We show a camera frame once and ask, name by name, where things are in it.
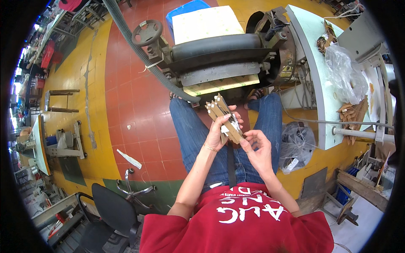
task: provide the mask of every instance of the red tile floor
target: red tile floor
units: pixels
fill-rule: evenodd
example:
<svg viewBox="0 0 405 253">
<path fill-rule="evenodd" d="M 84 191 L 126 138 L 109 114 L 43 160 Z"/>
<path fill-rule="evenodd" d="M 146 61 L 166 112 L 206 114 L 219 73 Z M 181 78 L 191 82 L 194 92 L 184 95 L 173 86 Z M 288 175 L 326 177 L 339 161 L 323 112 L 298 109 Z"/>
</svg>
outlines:
<svg viewBox="0 0 405 253">
<path fill-rule="evenodd" d="M 173 46 L 165 21 L 166 14 L 189 0 L 131 0 L 132 8 L 120 3 L 120 9 L 131 31 L 146 19 L 164 24 L 162 35 Z M 216 0 L 205 0 L 218 6 Z M 107 46 L 105 99 L 111 144 L 115 161 L 124 179 L 129 163 L 116 149 L 139 161 L 146 170 L 131 175 L 134 181 L 173 181 L 187 175 L 181 159 L 180 144 L 169 111 L 169 91 L 132 51 L 113 22 Z M 238 110 L 249 128 L 247 111 Z M 206 125 L 211 119 L 201 111 Z"/>
</svg>

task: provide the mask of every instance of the grey hose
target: grey hose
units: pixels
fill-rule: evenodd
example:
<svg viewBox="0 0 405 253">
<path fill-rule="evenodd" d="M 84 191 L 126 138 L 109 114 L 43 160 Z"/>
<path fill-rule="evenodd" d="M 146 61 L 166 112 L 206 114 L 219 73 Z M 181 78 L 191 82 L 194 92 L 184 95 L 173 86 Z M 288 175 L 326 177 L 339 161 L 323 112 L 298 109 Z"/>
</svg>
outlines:
<svg viewBox="0 0 405 253">
<path fill-rule="evenodd" d="M 122 33 L 122 36 L 124 36 L 126 42 L 131 46 L 132 50 L 136 53 L 136 55 L 145 63 L 146 66 L 150 66 L 153 63 L 149 60 L 148 56 L 146 55 L 145 51 L 139 47 L 136 46 L 132 42 L 132 32 L 129 30 L 127 23 L 124 20 L 124 17 L 122 16 L 122 13 L 118 7 L 117 1 L 116 0 L 103 0 L 105 6 L 107 7 L 107 10 L 110 12 L 111 16 L 113 17 L 114 22 L 117 24 L 118 29 Z M 168 88 L 171 92 L 174 94 L 178 95 L 179 97 L 182 97 L 183 99 L 190 101 L 190 102 L 198 102 L 200 101 L 201 98 L 199 97 L 193 97 L 187 93 L 185 93 L 182 89 L 178 88 L 176 85 L 174 85 L 172 82 L 170 82 L 169 79 L 163 73 L 157 68 L 157 66 L 153 66 L 149 68 L 150 72 L 152 72 L 157 79 L 166 87 Z"/>
</svg>

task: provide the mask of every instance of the wooden plank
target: wooden plank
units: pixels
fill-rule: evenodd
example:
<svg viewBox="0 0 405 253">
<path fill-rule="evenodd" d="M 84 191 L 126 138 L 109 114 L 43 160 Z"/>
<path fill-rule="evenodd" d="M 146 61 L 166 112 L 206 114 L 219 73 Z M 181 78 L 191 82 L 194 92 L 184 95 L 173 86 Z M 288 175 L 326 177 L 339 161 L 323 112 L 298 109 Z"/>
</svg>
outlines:
<svg viewBox="0 0 405 253">
<path fill-rule="evenodd" d="M 385 211 L 388 199 L 382 192 L 376 190 L 373 186 L 342 170 L 338 170 L 337 182 L 354 191 L 382 212 Z"/>
</svg>

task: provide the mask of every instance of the strap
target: strap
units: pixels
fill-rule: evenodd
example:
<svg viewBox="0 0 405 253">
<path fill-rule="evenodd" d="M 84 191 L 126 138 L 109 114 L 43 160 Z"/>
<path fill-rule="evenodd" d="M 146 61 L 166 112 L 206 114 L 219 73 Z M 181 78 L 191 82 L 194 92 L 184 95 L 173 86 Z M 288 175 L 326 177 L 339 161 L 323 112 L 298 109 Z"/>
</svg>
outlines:
<svg viewBox="0 0 405 253">
<path fill-rule="evenodd" d="M 228 142 L 228 180 L 229 188 L 236 186 L 236 175 L 235 175 L 235 160 L 233 157 L 233 147 L 232 143 Z"/>
</svg>

